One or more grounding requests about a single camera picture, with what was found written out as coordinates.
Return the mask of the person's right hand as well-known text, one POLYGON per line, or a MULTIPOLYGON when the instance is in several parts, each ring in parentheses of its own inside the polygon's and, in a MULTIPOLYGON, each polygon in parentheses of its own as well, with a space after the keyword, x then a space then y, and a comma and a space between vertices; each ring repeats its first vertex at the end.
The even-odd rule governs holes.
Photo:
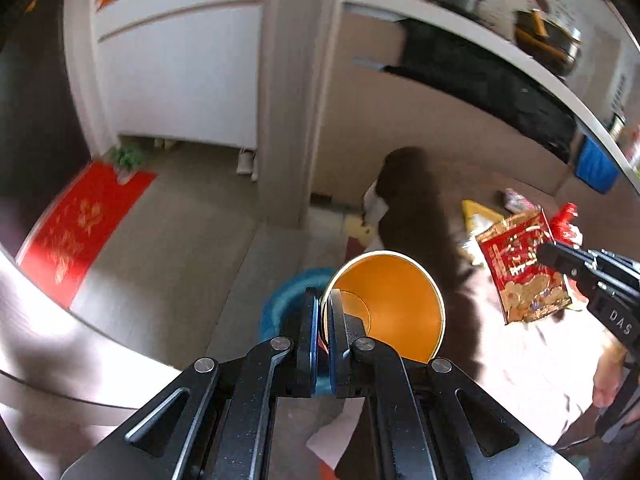
POLYGON ((622 382, 626 354, 626 349, 617 340, 611 340, 603 347, 593 376, 592 404, 597 408, 608 408, 613 403, 622 382))

